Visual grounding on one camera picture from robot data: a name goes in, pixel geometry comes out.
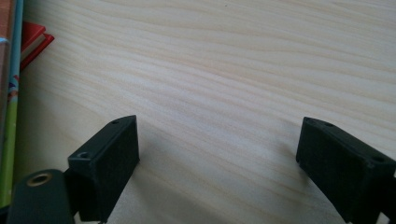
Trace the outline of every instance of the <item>book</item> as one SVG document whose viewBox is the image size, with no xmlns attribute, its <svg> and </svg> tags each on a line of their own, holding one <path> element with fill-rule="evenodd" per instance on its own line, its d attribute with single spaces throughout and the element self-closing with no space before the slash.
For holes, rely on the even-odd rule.
<svg viewBox="0 0 396 224">
<path fill-rule="evenodd" d="M 14 0 L 0 1 L 0 143 L 4 139 L 14 10 Z M 2 156 L 3 144 L 0 144 L 0 165 Z"/>
<path fill-rule="evenodd" d="M 21 61 L 21 28 L 23 0 L 16 1 L 14 27 L 7 88 L 7 112 L 5 122 L 5 141 L 3 145 L 0 170 L 0 207 L 11 202 L 12 177 L 14 170 L 14 149 L 17 128 L 18 87 Z"/>
<path fill-rule="evenodd" d="M 46 27 L 28 21 L 22 23 L 21 70 L 23 70 L 43 49 L 54 40 L 44 34 Z"/>
</svg>

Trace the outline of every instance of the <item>wooden table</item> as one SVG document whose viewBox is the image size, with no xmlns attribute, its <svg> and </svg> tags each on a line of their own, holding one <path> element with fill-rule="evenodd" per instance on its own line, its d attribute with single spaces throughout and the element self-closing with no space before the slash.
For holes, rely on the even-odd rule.
<svg viewBox="0 0 396 224">
<path fill-rule="evenodd" d="M 396 158 L 396 3 L 25 1 L 16 179 L 137 115 L 108 223 L 343 223 L 295 161 L 303 117 Z"/>
</svg>

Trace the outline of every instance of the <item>book spine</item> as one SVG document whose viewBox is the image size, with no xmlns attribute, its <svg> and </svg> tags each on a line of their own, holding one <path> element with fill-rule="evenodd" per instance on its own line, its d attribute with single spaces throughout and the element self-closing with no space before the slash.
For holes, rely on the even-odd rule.
<svg viewBox="0 0 396 224">
<path fill-rule="evenodd" d="M 8 104 L 6 113 L 5 142 L 0 170 L 0 207 L 11 202 L 14 149 L 17 126 L 18 87 L 21 60 L 21 28 L 23 0 L 17 0 L 11 47 Z"/>
</svg>

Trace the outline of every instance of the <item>textured black surface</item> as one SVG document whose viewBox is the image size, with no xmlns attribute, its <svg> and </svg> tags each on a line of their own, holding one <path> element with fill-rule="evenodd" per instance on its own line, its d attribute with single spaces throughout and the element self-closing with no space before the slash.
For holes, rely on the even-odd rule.
<svg viewBox="0 0 396 224">
<path fill-rule="evenodd" d="M 72 209 L 81 220 L 107 222 L 139 162 L 136 116 L 116 119 L 68 158 Z"/>
<path fill-rule="evenodd" d="M 376 223 L 393 159 L 330 123 L 304 118 L 296 160 L 345 222 Z"/>
<path fill-rule="evenodd" d="M 35 187 L 27 184 L 40 174 L 50 174 L 49 181 Z M 44 170 L 28 175 L 17 184 L 14 193 L 7 223 L 74 223 L 61 171 Z"/>
</svg>

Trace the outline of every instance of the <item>red book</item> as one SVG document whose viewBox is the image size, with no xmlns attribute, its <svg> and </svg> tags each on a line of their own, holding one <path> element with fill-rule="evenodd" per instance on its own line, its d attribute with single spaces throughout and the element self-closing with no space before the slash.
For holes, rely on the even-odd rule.
<svg viewBox="0 0 396 224">
<path fill-rule="evenodd" d="M 46 27 L 24 21 L 21 37 L 21 70 L 52 42 L 52 35 L 44 34 Z"/>
</svg>

